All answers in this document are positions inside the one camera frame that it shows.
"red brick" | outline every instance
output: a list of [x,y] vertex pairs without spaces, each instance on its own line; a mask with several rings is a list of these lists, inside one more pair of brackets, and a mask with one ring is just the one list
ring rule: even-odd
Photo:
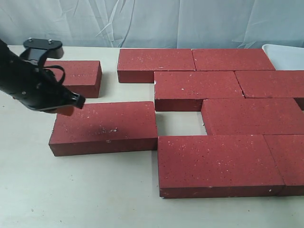
[[304,114],[292,98],[204,100],[208,135],[304,134]]
[[55,156],[157,149],[153,102],[85,104],[57,115],[49,146]]
[[120,83],[153,83],[154,71],[194,71],[191,49],[121,49]]
[[[45,66],[60,65],[65,69],[66,79],[63,83],[74,93],[86,98],[98,98],[102,77],[100,61],[47,61]],[[62,71],[51,69],[59,80]]]
[[241,98],[233,71],[154,72],[155,110],[199,112],[203,99]]
[[274,196],[284,182],[261,135],[161,136],[160,196]]
[[295,98],[304,110],[304,71],[236,71],[247,98]]
[[266,142],[283,177],[280,196],[304,195],[304,135],[266,135]]
[[275,70],[262,49],[195,49],[196,70]]

